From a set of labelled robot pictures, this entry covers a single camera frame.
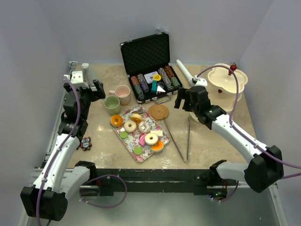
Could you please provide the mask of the chocolate layered cake slice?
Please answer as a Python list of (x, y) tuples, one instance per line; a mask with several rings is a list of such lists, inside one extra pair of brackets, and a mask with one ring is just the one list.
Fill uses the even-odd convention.
[(143, 111), (142, 109), (140, 109), (140, 110), (134, 111), (133, 113), (137, 113), (137, 114), (143, 114), (143, 113), (144, 113), (144, 111)]

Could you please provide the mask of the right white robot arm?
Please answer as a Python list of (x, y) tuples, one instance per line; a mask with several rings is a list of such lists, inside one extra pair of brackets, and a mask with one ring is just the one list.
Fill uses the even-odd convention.
[(198, 122), (226, 139), (246, 160), (245, 164), (227, 160), (213, 164), (209, 174), (209, 181), (213, 184), (220, 185), (227, 179), (244, 181), (260, 193), (283, 178), (280, 149), (258, 141), (232, 122), (222, 108), (211, 104), (206, 88), (180, 88), (174, 106), (192, 112)]

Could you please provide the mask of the green ceramic cup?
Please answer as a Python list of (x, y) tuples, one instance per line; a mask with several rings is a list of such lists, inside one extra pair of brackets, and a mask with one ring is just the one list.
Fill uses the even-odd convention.
[(120, 100), (116, 96), (109, 96), (105, 98), (103, 104), (106, 109), (106, 112), (109, 115), (113, 116), (116, 114), (120, 114), (121, 104), (120, 104)]

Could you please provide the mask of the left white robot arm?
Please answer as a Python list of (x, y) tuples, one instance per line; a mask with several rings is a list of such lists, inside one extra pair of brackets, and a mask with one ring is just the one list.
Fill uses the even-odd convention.
[(65, 172), (84, 138), (91, 103), (106, 97), (103, 84), (93, 80), (92, 85), (84, 87), (68, 79), (64, 88), (63, 112), (51, 155), (33, 184), (23, 187), (20, 194), (27, 215), (35, 217), (38, 225), (42, 219), (60, 221), (68, 200), (80, 186), (97, 181), (96, 166), (92, 162), (79, 161), (71, 173), (66, 176)]

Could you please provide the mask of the metal tongs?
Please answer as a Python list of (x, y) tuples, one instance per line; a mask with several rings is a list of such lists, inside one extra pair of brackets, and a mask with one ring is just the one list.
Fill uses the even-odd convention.
[(170, 138), (171, 138), (173, 144), (175, 145), (175, 148), (176, 148), (181, 160), (184, 163), (187, 163), (188, 160), (189, 160), (189, 154), (190, 154), (190, 131), (191, 131), (190, 116), (188, 116), (188, 118), (187, 118), (187, 139), (186, 139), (186, 151), (185, 151), (185, 153), (181, 149), (179, 141), (176, 139), (176, 137), (171, 132), (171, 129), (170, 129), (166, 119), (163, 120), (163, 123), (164, 123), (164, 126), (166, 127), (166, 129), (168, 131), (168, 134), (170, 135)]

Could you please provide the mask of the orange yellow small donut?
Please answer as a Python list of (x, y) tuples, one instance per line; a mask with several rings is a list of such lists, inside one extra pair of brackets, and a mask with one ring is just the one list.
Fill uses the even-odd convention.
[(130, 120), (140, 123), (144, 121), (143, 117), (138, 113), (132, 113), (130, 116)]

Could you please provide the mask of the orange glazed donut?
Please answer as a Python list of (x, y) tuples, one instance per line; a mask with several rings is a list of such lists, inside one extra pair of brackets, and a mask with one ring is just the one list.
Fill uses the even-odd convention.
[(123, 118), (119, 114), (111, 116), (111, 125), (114, 127), (121, 127), (123, 125)]

